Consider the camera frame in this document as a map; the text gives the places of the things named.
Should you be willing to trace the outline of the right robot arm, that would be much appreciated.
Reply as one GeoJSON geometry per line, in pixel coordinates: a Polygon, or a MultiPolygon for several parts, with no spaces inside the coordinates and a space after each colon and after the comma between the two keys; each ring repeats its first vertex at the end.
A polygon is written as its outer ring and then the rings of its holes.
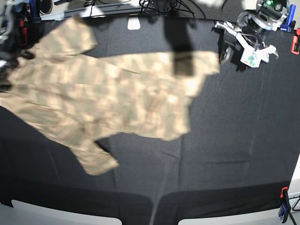
{"type": "Polygon", "coordinates": [[[0,1],[0,44],[3,44],[8,39],[14,28],[14,8],[14,0],[0,1]]]}

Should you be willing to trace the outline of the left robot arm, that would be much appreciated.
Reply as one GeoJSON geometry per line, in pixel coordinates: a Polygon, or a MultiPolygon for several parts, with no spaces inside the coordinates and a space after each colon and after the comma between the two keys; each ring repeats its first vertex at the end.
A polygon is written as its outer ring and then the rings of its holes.
{"type": "Polygon", "coordinates": [[[290,11],[288,0],[258,0],[256,9],[241,12],[236,23],[217,21],[215,29],[223,30],[219,61],[228,60],[234,49],[241,51],[239,62],[251,68],[258,68],[262,61],[269,63],[272,54],[278,58],[277,48],[266,45],[265,39],[286,21],[290,11]]]}

